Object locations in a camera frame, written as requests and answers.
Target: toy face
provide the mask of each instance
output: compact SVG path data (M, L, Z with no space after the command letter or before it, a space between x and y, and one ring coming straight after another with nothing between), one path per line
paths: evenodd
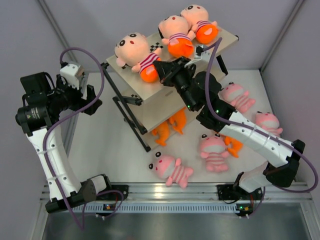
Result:
M206 153L222 153L226 149L225 142L219 134L208 137L207 135L202 135L202 141L200 144L200 150Z
M258 126L265 126L267 128L277 129L280 125L278 118L272 113L262 113L258 111L255 114L255 124Z
M165 39L169 39L174 34L188 34L189 24L182 16L169 16L159 23L159 30Z
M236 83L230 82L228 86L221 90L221 95L224 100L231 102L236 97L244 93L244 88Z
M169 155L162 155L159 151L155 156L157 159L149 164L149 169L154 170L159 178L167 179L175 168L175 158Z
M192 4L181 11L183 16L190 26L195 25L199 21L208 21L208 11L200 5Z
M142 61L149 52L147 38L138 32L125 36L114 47L114 53L118 57L117 61L123 66L127 64L133 67Z

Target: black eye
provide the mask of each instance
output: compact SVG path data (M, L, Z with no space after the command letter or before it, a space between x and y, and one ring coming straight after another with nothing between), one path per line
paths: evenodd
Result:
M125 43L126 43L126 41L125 40L122 40L121 42L119 42L119 46L123 46L123 45L125 45Z

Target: orange plush toy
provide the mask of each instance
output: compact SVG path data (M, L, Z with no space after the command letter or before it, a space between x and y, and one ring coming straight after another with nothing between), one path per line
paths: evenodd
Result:
M194 52L192 40L196 37L190 29L188 21L173 15L161 21L158 25L162 43L168 46L168 52L175 58L190 57Z
M175 113L174 115L172 115L169 118L169 123L172 125L172 128L176 132L180 133L181 135L184 134L182 132L182 129L184 129L184 127L187 123L185 109L186 109L186 107L182 108L181 110L179 110L177 113Z
M155 142L161 146L166 146L166 140L170 136L170 129L167 121L164 121L159 126L157 126L155 129L151 131L151 134L153 136L159 135L159 138L155 140Z
M153 62L161 60L159 57L161 48L158 47L154 52L150 52L144 35L138 32L130 33L115 45L114 53L119 67L125 65L132 67L132 72L139 73L143 81L153 83L159 79Z
M235 158L238 158L239 157L238 152L242 149L244 144L229 136L225 136L224 143L225 145L231 144L231 147L228 147L227 151Z
M209 22L209 13L203 6L190 5L180 15L188 21L196 40L201 44L211 43L219 33L217 22Z

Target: stuffed animal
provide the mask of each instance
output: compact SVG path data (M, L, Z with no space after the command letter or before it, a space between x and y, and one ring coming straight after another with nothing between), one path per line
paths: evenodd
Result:
M192 40L196 37L187 20L182 16L173 15L158 25L162 43L167 45L168 52L175 58L188 58L194 53Z
M209 13L203 6L192 4L183 9L180 15L188 21L196 40L201 44L211 43L220 31L216 21L209 22Z
M158 73L153 65L155 60L161 60L161 48L158 47L154 52L150 52L147 38L138 33L133 32L125 36L115 45L114 53L116 64L119 67L128 65L132 67L133 73L140 74L143 81L153 83L158 80Z
M221 136L218 133L211 137L203 134L201 138L200 156L205 159L205 168L216 173L227 171L229 167L225 158L229 156L229 152Z
M149 164L149 169L161 179L166 179L165 185L171 186L177 183L181 188L185 189L188 185L188 178L194 174L192 167L181 165L181 158L175 159L173 156L162 155L161 152L155 154L157 158L154 163Z
M249 91L236 83L230 82L229 85L221 90L223 100L234 106L240 113L245 113L256 103L256 100L249 98Z
M258 111L255 114L255 124L277 137L283 132L278 118L270 112L262 113Z
M181 135L184 134L182 129L184 129L187 124L185 109L186 107L182 108L169 118L169 123L172 125L172 128Z
M224 138L224 143L225 145L231 145L230 147L228 146L227 151L235 158L238 158L238 152L242 149L244 144L230 136L225 136Z
M164 121L159 126L157 126L155 129L151 131L151 134L153 136L159 135L159 138L155 140L155 142L161 146L166 146L166 140L170 136L170 129L167 121Z

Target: wall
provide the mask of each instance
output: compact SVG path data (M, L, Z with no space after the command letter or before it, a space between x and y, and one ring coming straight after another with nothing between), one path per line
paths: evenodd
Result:
M164 18L180 14L194 0L68 0L46 1L71 46L81 46L99 61L114 54L115 44L130 32L146 36L157 32ZM223 54L229 69L261 67L277 34L295 5L295 0L198 0L240 41ZM87 58L78 59L91 70Z
M265 85L283 136L306 143L305 155L320 173L320 1L305 1L264 73ZM314 177L301 161L298 176L311 186ZM320 213L320 187L312 192Z
M34 0L1 1L0 22L0 239L21 240L30 235L45 175L15 121L24 94L20 77L43 71L54 77L62 47Z

